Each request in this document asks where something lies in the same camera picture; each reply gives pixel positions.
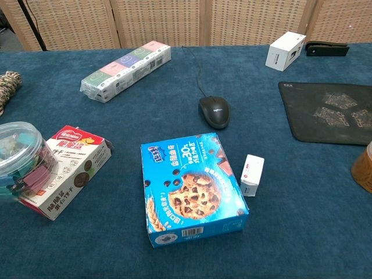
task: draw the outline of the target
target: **computer mouse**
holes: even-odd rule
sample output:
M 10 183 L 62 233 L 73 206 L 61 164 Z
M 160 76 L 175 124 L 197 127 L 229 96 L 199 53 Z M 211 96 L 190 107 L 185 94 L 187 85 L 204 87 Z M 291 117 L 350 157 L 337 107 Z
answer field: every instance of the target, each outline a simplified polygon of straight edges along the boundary
M 226 128 L 230 121 L 230 109 L 222 97 L 209 96 L 199 100 L 200 107 L 208 124 L 215 129 Z

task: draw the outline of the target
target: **white biscuit box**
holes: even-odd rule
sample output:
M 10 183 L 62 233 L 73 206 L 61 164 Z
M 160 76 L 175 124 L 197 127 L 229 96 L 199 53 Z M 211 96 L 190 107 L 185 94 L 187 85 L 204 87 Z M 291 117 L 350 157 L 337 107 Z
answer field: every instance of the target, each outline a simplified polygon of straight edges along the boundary
M 242 176 L 240 178 L 240 190 L 243 196 L 256 196 L 264 161 L 265 159 L 261 157 L 250 154 L 246 156 Z
M 97 135 L 64 126 L 46 142 L 58 164 L 36 194 L 23 194 L 20 202 L 55 220 L 111 157 L 112 144 Z
M 265 65 L 284 71 L 300 56 L 305 38 L 305 35 L 286 32 L 270 45 Z
M 248 207 L 216 133 L 141 145 L 153 247 L 243 230 Z
M 148 42 L 84 78 L 80 91 L 106 103 L 170 59 L 170 46 Z

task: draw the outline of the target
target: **white product box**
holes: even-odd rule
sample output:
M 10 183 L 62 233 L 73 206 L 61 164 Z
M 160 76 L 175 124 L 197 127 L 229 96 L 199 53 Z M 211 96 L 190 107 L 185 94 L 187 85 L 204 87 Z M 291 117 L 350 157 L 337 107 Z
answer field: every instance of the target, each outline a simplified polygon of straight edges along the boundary
M 255 196 L 260 184 L 264 159 L 248 154 L 240 178 L 240 190 L 243 196 Z
M 26 192 L 20 202 L 55 220 L 111 157 L 112 144 L 97 135 L 64 126 L 46 142 L 58 164 L 36 194 Z
M 301 54 L 305 35 L 287 32 L 270 45 L 267 54 L 267 67 L 284 71 Z
M 106 103 L 170 59 L 170 46 L 148 42 L 84 78 L 80 91 Z

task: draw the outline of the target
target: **tissue roll pack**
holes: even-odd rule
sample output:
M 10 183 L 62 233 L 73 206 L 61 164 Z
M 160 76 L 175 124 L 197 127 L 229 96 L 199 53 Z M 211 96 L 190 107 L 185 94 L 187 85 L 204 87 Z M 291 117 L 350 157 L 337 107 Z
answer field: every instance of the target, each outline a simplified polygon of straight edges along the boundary
M 170 59 L 170 46 L 151 41 L 87 76 L 80 91 L 106 103 Z

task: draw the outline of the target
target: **cookie box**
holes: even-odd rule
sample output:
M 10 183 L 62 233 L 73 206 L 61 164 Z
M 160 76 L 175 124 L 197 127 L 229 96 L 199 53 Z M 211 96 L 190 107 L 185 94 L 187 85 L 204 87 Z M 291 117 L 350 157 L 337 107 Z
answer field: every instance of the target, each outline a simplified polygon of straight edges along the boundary
M 111 157 L 112 144 L 81 129 L 64 126 L 47 145 L 58 164 L 37 192 L 20 196 L 24 205 L 55 220 Z
M 248 207 L 216 133 L 141 145 L 153 247 L 242 230 Z
M 80 91 L 106 103 L 170 59 L 170 46 L 148 42 L 84 78 Z

